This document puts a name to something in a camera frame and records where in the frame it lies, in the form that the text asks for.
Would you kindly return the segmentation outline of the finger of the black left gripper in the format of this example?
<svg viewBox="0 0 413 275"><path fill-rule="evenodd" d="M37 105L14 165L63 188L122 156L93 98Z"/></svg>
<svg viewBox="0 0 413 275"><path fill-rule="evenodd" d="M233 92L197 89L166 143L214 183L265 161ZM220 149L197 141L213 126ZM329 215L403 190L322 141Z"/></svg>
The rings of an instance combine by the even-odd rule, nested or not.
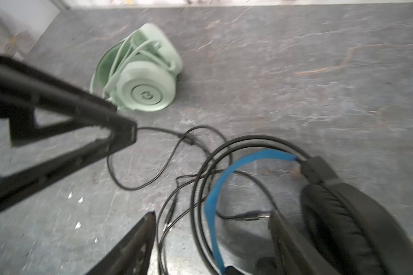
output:
<svg viewBox="0 0 413 275"><path fill-rule="evenodd" d="M41 127L35 120L37 108L70 119ZM0 117L9 119L14 146L89 126L108 128L111 131L108 143L112 146L129 146L137 139L136 122L118 114L113 104L4 56L0 56Z"/></svg>
<svg viewBox="0 0 413 275"><path fill-rule="evenodd" d="M19 173L0 177L0 212L124 148L124 139L99 139Z"/></svg>

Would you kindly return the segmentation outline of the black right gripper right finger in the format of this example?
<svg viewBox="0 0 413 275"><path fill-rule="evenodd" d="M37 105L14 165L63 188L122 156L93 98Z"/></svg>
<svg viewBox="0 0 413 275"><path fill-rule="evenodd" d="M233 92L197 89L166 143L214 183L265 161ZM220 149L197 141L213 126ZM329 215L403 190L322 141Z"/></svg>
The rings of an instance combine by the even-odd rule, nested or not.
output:
<svg viewBox="0 0 413 275"><path fill-rule="evenodd" d="M270 213L268 228L274 243L276 266L283 275L339 274L280 212Z"/></svg>

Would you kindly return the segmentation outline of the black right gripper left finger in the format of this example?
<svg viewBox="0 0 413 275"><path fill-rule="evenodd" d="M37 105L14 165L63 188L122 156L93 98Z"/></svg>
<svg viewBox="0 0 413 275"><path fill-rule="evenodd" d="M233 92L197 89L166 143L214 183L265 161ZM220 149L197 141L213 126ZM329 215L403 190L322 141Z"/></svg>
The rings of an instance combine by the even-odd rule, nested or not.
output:
<svg viewBox="0 0 413 275"><path fill-rule="evenodd" d="M146 213L88 275L146 275L156 237L156 213Z"/></svg>

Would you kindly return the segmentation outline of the black and blue headphones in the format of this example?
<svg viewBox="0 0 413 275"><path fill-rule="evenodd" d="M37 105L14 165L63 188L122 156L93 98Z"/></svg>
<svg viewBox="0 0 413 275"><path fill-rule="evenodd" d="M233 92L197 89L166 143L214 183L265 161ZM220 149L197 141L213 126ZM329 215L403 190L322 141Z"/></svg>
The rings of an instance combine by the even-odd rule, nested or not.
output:
<svg viewBox="0 0 413 275"><path fill-rule="evenodd" d="M239 273L224 264L216 238L216 209L222 187L241 167L265 159L300 164L307 180L300 195L308 233L305 238L338 275L413 275L413 244L381 204L343 182L323 158L268 135L246 135L225 142L207 157L195 176L190 226L197 251L212 274ZM275 254L260 258L254 272L282 275Z"/></svg>

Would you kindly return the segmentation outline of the mint green over-ear headphones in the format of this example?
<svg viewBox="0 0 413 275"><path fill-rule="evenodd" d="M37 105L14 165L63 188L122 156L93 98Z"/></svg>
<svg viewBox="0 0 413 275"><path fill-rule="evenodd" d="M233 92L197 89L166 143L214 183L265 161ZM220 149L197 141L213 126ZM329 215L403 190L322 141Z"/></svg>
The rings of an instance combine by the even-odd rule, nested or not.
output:
<svg viewBox="0 0 413 275"><path fill-rule="evenodd" d="M157 112L174 101L182 70L169 38L156 24L146 23L102 56L89 91L100 92L119 110Z"/></svg>

